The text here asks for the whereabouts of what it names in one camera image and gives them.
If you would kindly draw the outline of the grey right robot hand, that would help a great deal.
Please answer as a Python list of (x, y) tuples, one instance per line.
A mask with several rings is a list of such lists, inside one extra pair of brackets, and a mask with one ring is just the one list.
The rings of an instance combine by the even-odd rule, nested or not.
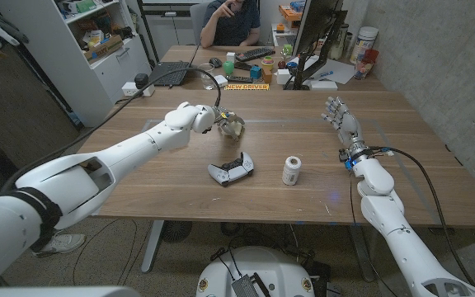
[(367, 158), (369, 148), (364, 144), (361, 125), (343, 100), (340, 97), (328, 97), (326, 110), (327, 113), (322, 113), (322, 118), (337, 132), (350, 158)]

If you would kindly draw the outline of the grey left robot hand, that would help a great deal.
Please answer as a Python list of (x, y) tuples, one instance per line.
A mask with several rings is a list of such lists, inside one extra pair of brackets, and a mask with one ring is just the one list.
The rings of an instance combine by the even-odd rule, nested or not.
[(233, 140), (238, 141), (242, 131), (242, 127), (245, 125), (245, 121), (242, 117), (238, 116), (235, 112), (230, 111), (224, 107), (213, 107), (215, 120), (214, 123)]

